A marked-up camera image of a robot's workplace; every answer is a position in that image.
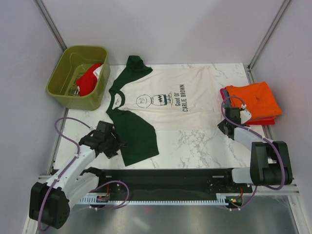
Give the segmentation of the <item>cream green Charlie Brown shirt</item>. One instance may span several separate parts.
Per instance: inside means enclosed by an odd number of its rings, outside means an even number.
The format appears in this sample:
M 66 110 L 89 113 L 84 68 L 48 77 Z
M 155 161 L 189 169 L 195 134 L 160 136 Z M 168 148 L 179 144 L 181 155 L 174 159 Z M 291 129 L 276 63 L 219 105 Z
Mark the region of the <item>cream green Charlie Brown shirt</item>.
M 153 69 L 129 56 L 109 94 L 106 112 L 125 143 L 126 166 L 159 154 L 158 131 L 213 131 L 221 118 L 209 66 Z

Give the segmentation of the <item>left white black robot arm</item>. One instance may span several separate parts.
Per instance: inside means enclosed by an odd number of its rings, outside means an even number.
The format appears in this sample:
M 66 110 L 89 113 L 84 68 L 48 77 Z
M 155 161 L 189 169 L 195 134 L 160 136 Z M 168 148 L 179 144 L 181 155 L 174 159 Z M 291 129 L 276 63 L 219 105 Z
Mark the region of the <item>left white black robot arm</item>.
M 88 165 L 99 154 L 116 156 L 124 142 L 113 124 L 99 121 L 90 132 L 79 141 L 65 136 L 54 125 L 56 132 L 73 143 L 77 151 L 68 161 L 45 182 L 36 182 L 31 188 L 29 218 L 38 222 L 38 232 L 50 227 L 59 229 L 67 221 L 71 209 L 89 192 L 101 192 L 112 184 L 104 178 L 104 170 Z

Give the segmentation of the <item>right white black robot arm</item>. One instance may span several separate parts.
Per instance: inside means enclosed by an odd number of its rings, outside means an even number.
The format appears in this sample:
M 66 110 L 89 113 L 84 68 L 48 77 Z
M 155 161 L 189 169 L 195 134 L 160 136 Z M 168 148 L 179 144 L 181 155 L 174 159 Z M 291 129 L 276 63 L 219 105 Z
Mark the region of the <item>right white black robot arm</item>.
M 244 183 L 280 190 L 293 182 L 289 149 L 284 141 L 268 139 L 241 123 L 241 109 L 221 107 L 224 119 L 217 125 L 228 138 L 239 142 L 251 152 L 247 169 L 234 169 L 223 179 L 223 186 L 229 192 L 236 191 Z

